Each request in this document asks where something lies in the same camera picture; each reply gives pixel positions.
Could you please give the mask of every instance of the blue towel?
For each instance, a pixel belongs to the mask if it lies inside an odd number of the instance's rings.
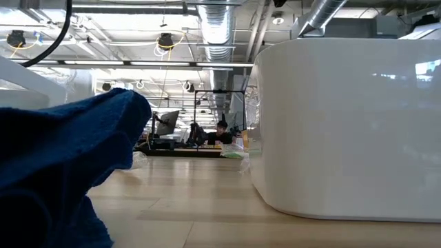
[[[111,247],[86,193],[131,167],[151,116],[144,97],[122,89],[46,110],[0,108],[0,247]]]

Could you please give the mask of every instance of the computer screen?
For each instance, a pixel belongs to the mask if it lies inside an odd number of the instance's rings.
[[[167,124],[162,124],[158,122],[158,127],[156,128],[156,134],[168,135],[174,133],[174,128],[176,127],[176,121],[178,120],[179,110],[173,111],[161,116],[161,120],[167,122]]]

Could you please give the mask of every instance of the light wood flooring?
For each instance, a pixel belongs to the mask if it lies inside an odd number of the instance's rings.
[[[116,248],[441,247],[441,225],[310,220],[267,206],[240,161],[148,158],[89,196]]]

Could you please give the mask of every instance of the man with black hair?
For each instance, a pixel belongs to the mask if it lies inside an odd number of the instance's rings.
[[[222,144],[233,143],[233,136],[227,132],[228,124],[226,121],[221,120],[218,122],[216,132],[208,133],[208,145],[215,145],[216,141]]]

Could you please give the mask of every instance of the ceiling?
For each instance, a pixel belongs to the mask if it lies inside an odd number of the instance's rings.
[[[13,0],[0,3],[0,6],[13,6]],[[161,4],[158,1],[130,1],[130,3]],[[289,40],[289,30],[294,22],[294,17],[299,17],[309,11],[312,1],[288,1],[283,7],[277,8],[281,12],[284,22],[280,25],[270,23],[265,33],[265,45],[270,45]],[[74,1],[74,4],[124,4],[122,0],[112,1]],[[402,7],[403,3],[410,10],[433,6],[438,1],[369,1],[349,0],[335,18],[374,18],[379,12],[387,8]],[[246,1],[236,7],[234,20],[234,55],[232,62],[244,62],[252,17],[257,8],[257,0]],[[64,21],[65,11],[60,9],[43,9],[39,12],[22,11],[14,8],[0,7],[0,55],[16,59],[28,59],[42,53],[59,34],[59,27]],[[15,50],[6,43],[6,37],[11,30],[25,30],[25,37],[29,48],[36,41],[35,32],[42,37],[42,43],[35,43],[29,49]],[[161,33],[171,33],[175,43],[171,54],[164,56],[155,55],[156,39]],[[69,31],[71,38],[66,37],[48,59],[56,60],[143,60],[143,61],[204,61],[205,51],[198,48],[202,44],[202,34],[198,17],[182,16],[177,14],[102,14],[102,13],[74,13],[71,18]],[[189,81],[196,89],[210,90],[209,71],[189,70],[93,70],[96,77],[98,92],[103,83],[131,83],[134,90],[151,98],[153,105],[159,107],[184,107],[192,109],[193,93],[183,90],[183,83]],[[168,97],[178,99],[175,101],[159,100]],[[214,115],[209,114],[208,101],[202,101],[201,106],[207,109],[202,117],[212,120]],[[191,121],[191,116],[186,116],[185,124]]]

